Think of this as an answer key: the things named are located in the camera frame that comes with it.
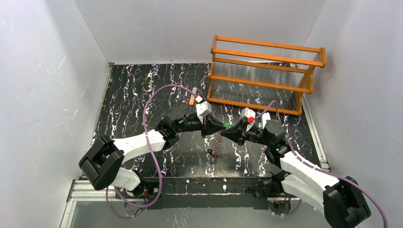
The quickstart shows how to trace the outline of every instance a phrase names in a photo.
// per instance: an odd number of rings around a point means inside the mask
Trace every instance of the white wall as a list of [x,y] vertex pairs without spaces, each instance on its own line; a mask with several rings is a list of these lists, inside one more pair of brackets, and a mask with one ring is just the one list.
[[322,0],[75,0],[108,62],[211,62],[214,34],[304,45]]
[[[306,46],[327,52],[308,101],[332,171],[355,178],[389,227],[402,227],[403,1],[328,1]],[[361,228],[382,227],[371,209]]]
[[0,3],[0,227],[58,227],[108,63],[73,0]]

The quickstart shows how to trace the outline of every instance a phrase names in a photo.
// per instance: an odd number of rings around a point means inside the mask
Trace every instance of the small brown object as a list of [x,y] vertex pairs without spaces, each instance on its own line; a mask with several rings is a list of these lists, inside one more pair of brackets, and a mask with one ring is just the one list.
[[207,150],[207,153],[208,153],[209,155],[211,155],[212,157],[214,157],[214,158],[217,158],[217,157],[218,157],[218,153],[217,153],[215,150],[213,150],[213,149],[208,149],[208,150]]

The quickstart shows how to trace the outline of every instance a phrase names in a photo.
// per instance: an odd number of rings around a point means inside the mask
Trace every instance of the black marble surface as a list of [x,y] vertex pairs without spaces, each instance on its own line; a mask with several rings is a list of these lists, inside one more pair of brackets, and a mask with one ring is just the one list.
[[[207,95],[210,64],[155,64],[115,65],[105,99],[99,114],[94,138],[109,135],[114,138],[131,137],[144,132],[142,113],[150,96],[163,85],[181,84],[189,89],[198,88],[198,93]],[[178,88],[167,88],[150,104],[147,110],[147,125],[154,128],[172,105],[181,105],[185,110],[190,95]],[[212,103],[214,116],[223,123],[235,124],[241,108]],[[319,165],[304,113],[301,116],[281,115],[296,150],[305,158]],[[265,147],[247,142],[238,146],[227,138],[222,139],[218,158],[212,158],[207,149],[217,144],[218,134],[201,138],[200,132],[180,134],[179,142],[172,148],[157,152],[156,156],[163,176],[166,177],[248,177],[271,176],[276,172],[264,155]],[[137,169],[146,177],[156,176],[156,168],[150,154],[125,163],[125,167]]]

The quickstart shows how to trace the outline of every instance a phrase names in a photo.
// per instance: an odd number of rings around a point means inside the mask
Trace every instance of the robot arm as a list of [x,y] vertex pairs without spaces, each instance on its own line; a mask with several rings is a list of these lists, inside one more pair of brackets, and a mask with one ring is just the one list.
[[173,107],[158,123],[157,127],[141,135],[111,140],[108,136],[96,139],[92,147],[79,162],[80,169],[95,190],[109,185],[125,188],[134,193],[144,191],[144,181],[139,173],[127,170],[121,165],[135,157],[150,152],[146,137],[153,151],[172,147],[178,140],[178,133],[201,131],[201,136],[224,130],[224,124],[211,114],[211,104],[202,102],[196,105],[196,112],[189,115],[180,107]]
[[266,145],[267,159],[282,169],[272,176],[275,189],[300,197],[319,210],[335,228],[355,227],[371,216],[360,190],[335,177],[321,173],[317,166],[297,157],[285,141],[285,132],[278,120],[268,120],[263,129],[254,124],[255,112],[245,108],[240,121],[221,132],[221,136],[243,145],[246,141]]

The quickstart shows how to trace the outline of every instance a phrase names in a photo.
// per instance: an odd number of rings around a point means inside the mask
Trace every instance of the orange object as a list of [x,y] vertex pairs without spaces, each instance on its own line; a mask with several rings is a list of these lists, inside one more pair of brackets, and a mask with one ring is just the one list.
[[325,49],[214,35],[207,101],[302,114],[302,95],[313,91],[315,67],[324,68]]
[[194,105],[194,96],[192,96],[192,97],[190,98],[189,105],[190,105],[190,106],[193,106],[193,105]]
[[[193,87],[192,92],[196,93],[196,92],[197,92],[197,88],[196,88],[196,87]],[[190,97],[190,101],[189,101],[189,105],[190,105],[190,106],[193,106],[193,105],[194,105],[194,100],[195,100],[195,97],[192,95],[192,96]]]

